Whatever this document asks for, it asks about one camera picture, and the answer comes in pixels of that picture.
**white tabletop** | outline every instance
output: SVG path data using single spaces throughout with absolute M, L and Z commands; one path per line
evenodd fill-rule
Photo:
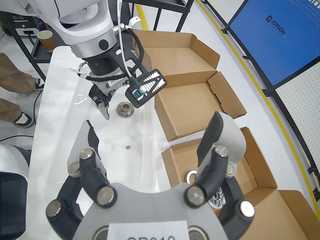
M 68 46 L 57 47 L 52 54 L 31 154 L 26 205 L 28 239 L 59 239 L 47 221 L 45 210 L 68 177 L 67 159 L 84 120 L 90 120 L 99 138 L 99 155 L 111 183 L 122 183 L 141 192 L 170 188 L 159 157 L 169 145 L 155 113 L 154 101 L 135 109 L 130 118 L 121 118 L 116 114 L 116 107 L 127 101 L 126 87 L 122 87 L 110 102 L 110 120 L 105 120 L 88 97 L 92 83 L 68 69 L 77 69 L 82 62 Z M 86 99 L 76 104 L 79 95 Z M 161 158 L 157 170 L 156 158 Z M 83 215 L 92 204 L 84 191 L 77 202 Z

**white cable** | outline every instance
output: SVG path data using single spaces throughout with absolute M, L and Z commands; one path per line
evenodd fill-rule
M 121 4 L 122 4 L 122 0 L 117 0 L 117 18 L 118 18 L 118 27 L 119 27 L 119 41 L 120 41 L 120 50 L 121 50 L 121 56 L 122 56 L 122 61 L 123 61 L 123 65 L 124 65 L 124 68 L 129 76 L 129 78 L 132 77 L 128 67 L 127 67 L 127 64 L 126 64 L 126 59 L 125 59 L 125 53 L 124 53 L 124 50 L 123 50 L 123 44 L 122 44 L 122 35 L 121 35 L 121 21 L 120 21 L 120 18 L 121 18 Z

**open cardboard box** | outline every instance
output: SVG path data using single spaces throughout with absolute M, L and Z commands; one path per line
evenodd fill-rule
M 241 190 L 254 205 L 255 217 L 242 240 L 320 239 L 320 221 L 299 191 L 277 190 L 277 184 L 249 128 L 241 129 L 247 149 L 236 173 Z M 197 170 L 200 140 L 180 144 L 162 153 L 171 187 Z
M 135 30 L 145 50 L 144 66 L 168 82 L 154 107 L 168 141 L 205 129 L 215 111 L 232 118 L 247 111 L 216 70 L 220 55 L 191 33 Z M 139 54 L 136 42 L 133 46 Z

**paper cup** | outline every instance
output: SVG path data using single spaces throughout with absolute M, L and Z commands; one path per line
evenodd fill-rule
M 43 47 L 48 52 L 54 51 L 56 43 L 54 40 L 54 35 L 49 30 L 43 30 L 37 33 L 37 38 L 41 41 Z

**white floor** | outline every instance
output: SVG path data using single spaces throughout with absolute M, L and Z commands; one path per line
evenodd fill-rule
M 142 6 L 142 8 L 148 27 L 152 30 L 157 9 L 147 6 Z M 175 31 L 180 17 L 180 13 L 162 10 L 157 30 Z M 248 112 L 245 116 L 236 119 L 237 124 L 239 127 L 247 126 L 252 131 L 269 164 L 279 189 L 301 191 L 311 207 L 314 208 L 310 193 L 306 187 L 297 161 L 295 160 L 279 125 L 239 60 L 235 57 L 216 27 L 197 3 L 193 3 L 191 12 L 183 25 L 182 32 L 195 34 L 198 39 L 220 54 L 220 61 L 217 69 L 222 71 Z M 31 50 L 32 45 L 30 41 L 28 39 L 23 39 L 23 41 L 28 49 Z M 34 77 L 38 77 L 15 40 L 2 33 L 1 30 L 0 52 L 7 54 L 21 71 L 29 73 Z M 48 64 L 39 64 L 39 66 L 44 73 L 47 74 Z M 7 92 L 0 88 L 0 98 L 17 103 L 23 111 L 30 115 L 33 114 L 33 104 L 37 94 L 38 93 L 21 95 Z M 35 106 L 36 117 L 40 101 L 41 99 L 39 98 Z M 11 123 L 0 121 L 0 140 L 13 135 L 33 135 L 34 130 L 35 126 L 32 126 L 29 129 L 19 129 Z M 32 138 L 30 137 L 16 137 L 5 142 L 26 149 L 31 149 L 32 147 Z

